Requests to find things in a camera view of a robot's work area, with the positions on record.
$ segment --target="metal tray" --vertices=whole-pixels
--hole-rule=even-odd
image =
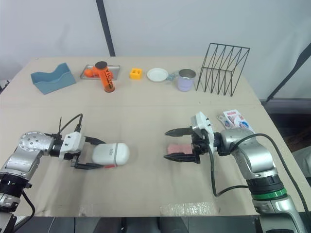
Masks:
[[[83,69],[80,78],[81,79],[91,79],[91,80],[100,80],[101,78],[98,75],[95,75],[94,77],[87,77],[84,75],[84,71],[86,69],[92,69],[93,66],[91,65],[86,65],[86,67]],[[108,69],[112,72],[112,80],[117,80],[118,79],[118,74],[120,70],[119,65],[108,65]]]

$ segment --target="pink sponge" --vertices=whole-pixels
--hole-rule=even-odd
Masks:
[[[192,154],[192,146],[191,144],[169,144],[169,146],[167,147],[167,153]]]

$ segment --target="white plate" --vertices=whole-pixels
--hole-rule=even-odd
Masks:
[[[153,68],[147,72],[147,77],[153,82],[162,82],[167,79],[169,73],[162,68]]]

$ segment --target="orange ball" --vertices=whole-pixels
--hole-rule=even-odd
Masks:
[[[93,77],[93,70],[91,69],[86,69],[84,71],[84,75],[87,76],[87,77]]]

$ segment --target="yellow block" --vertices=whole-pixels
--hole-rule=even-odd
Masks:
[[[141,79],[142,69],[133,68],[130,73],[131,79]]]

